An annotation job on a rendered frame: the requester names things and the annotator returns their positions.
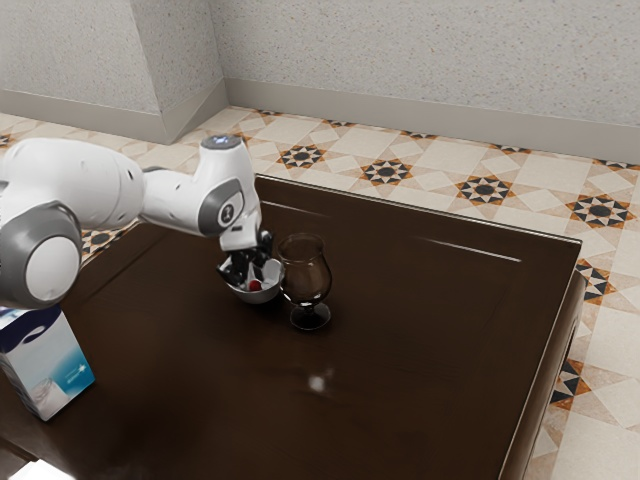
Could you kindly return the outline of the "white and blue carton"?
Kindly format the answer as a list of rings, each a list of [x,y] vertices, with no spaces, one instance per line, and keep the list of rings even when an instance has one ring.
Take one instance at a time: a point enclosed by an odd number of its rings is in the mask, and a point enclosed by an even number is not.
[[[61,307],[0,306],[0,368],[35,416],[50,420],[95,381]]]

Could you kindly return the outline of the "dark stemmed glass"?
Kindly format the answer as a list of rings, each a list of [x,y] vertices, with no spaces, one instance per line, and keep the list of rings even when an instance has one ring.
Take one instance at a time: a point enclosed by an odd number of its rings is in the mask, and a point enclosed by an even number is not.
[[[326,325],[331,313],[323,300],[331,289],[332,274],[323,240],[311,233],[294,233],[279,243],[277,252],[284,267],[280,288],[294,305],[291,323],[305,331]]]

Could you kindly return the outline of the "white bowl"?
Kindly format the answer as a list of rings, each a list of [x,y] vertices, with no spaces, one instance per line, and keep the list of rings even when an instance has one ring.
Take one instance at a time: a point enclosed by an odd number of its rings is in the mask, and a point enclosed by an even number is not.
[[[274,299],[279,294],[280,284],[284,277],[284,268],[278,260],[271,258],[266,261],[263,274],[264,281],[261,283],[262,290],[257,292],[250,292],[248,290],[249,271],[245,290],[232,287],[224,282],[234,295],[243,302],[248,304],[263,304]]]

